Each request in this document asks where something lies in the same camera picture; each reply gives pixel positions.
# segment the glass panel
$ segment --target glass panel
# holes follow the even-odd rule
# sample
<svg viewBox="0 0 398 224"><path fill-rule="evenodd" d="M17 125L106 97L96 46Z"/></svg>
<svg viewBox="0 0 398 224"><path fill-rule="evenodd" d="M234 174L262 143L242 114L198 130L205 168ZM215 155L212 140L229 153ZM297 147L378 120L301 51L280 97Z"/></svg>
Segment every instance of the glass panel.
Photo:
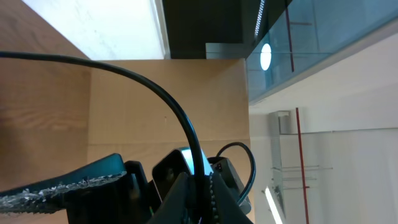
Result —
<svg viewBox="0 0 398 224"><path fill-rule="evenodd" d="M398 16L398 0L293 0L247 59L249 100ZM270 44L264 71L261 49Z"/></svg>

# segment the red pole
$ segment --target red pole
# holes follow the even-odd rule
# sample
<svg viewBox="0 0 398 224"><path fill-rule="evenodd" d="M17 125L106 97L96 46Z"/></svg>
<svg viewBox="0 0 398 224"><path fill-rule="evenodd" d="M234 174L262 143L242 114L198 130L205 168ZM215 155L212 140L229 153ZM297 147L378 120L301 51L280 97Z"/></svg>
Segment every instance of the red pole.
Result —
<svg viewBox="0 0 398 224"><path fill-rule="evenodd" d="M297 119L298 145L300 147L301 177L303 179L305 221L307 222L307 224L310 224L310 220L308 218L307 186L305 185L304 157L303 157L303 146L301 143L300 117L299 117L298 108L296 108L296 119Z"/></svg>

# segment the black cable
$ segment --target black cable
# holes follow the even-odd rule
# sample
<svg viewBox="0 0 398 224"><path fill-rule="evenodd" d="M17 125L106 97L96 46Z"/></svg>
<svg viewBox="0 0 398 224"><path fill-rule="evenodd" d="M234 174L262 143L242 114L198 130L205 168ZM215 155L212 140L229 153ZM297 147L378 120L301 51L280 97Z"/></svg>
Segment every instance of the black cable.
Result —
<svg viewBox="0 0 398 224"><path fill-rule="evenodd" d="M250 151L250 149L247 147L247 145L245 145L241 142L232 142L232 143L227 144L226 146L222 147L220 149L220 151L218 151L216 157L219 157L221 155L221 153L223 153L227 148L229 148L231 146L241 146L248 154L249 161L250 161L250 176L249 176L249 180L248 180L246 186L244 187L243 191L239 195L238 205L240 205L240 204L242 204L244 199L248 196L249 191L251 190L251 187L253 186L254 178L256 177L256 162L254 161L253 153Z"/></svg>
<svg viewBox="0 0 398 224"><path fill-rule="evenodd" d="M4 52L0 51L0 58L17 58L17 59L25 59L25 60L40 60L40 61L49 61L49 62L61 62L61 63L69 63L74 65L82 65L91 68L98 68L102 70L106 70L109 72L114 72L124 77L130 78L152 90L156 95L158 95L167 105L172 109L180 124L187 136L189 146L192 152L193 164L195 166L195 182L197 185L197 200L198 203L202 201L202 193L203 186L205 181L205 168L203 165L203 158L201 155L201 148L199 145L198 137L195 133L195 130L192 126L191 121L188 116L185 114L184 110L181 106L175 101L172 96L170 96L162 87L158 86L158 84L149 80L146 77L143 77L140 74L127 70L125 68L117 67L114 65L110 65L103 62L96 62L92 60L70 57L64 55L50 55L50 54L34 54L34 53L22 53L22 52Z"/></svg>

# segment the light fixture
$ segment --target light fixture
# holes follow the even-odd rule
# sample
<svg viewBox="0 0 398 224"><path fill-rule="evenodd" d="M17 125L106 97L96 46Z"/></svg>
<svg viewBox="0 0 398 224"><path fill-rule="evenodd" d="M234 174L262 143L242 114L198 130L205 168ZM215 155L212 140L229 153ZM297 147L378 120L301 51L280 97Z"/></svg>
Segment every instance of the light fixture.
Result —
<svg viewBox="0 0 398 224"><path fill-rule="evenodd" d="M271 212L272 212L272 216L274 217L275 223L276 224L283 224L282 223L282 219L280 218L278 209L276 207L276 204L274 202L274 198L272 197L271 192L269 191L268 187L266 188L266 197L267 197L267 201L268 201L269 207L270 207Z"/></svg>
<svg viewBox="0 0 398 224"><path fill-rule="evenodd" d="M266 0L261 0L260 2L260 8L259 8L259 14L257 16L257 22L256 22L256 28L254 29L254 38L259 35L259 30L260 30L260 25L261 25L261 17L262 17L262 12L264 11L264 5L266 3Z"/></svg>
<svg viewBox="0 0 398 224"><path fill-rule="evenodd" d="M260 64L264 71L269 68L269 65L271 64L271 57L271 46L269 44L264 44L260 54Z"/></svg>

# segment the wooden wall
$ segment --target wooden wall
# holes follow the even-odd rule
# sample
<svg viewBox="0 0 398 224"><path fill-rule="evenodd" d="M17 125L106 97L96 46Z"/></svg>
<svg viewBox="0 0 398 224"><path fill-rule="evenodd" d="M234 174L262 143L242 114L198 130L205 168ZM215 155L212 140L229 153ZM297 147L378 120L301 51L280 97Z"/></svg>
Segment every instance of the wooden wall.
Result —
<svg viewBox="0 0 398 224"><path fill-rule="evenodd" d="M85 57L20 0L0 0L0 30L0 50ZM89 100L89 68L0 58L0 191L86 164ZM0 223L65 218L0 216Z"/></svg>
<svg viewBox="0 0 398 224"><path fill-rule="evenodd" d="M188 114L207 156L233 141L249 145L244 60L106 62L165 88ZM149 180L156 163L172 149L188 145L175 115L158 96L132 80L97 69L91 77L89 127L88 162L117 152L125 161L140 161ZM245 152L234 147L225 156L246 183L250 166ZM254 212L250 217L254 221Z"/></svg>

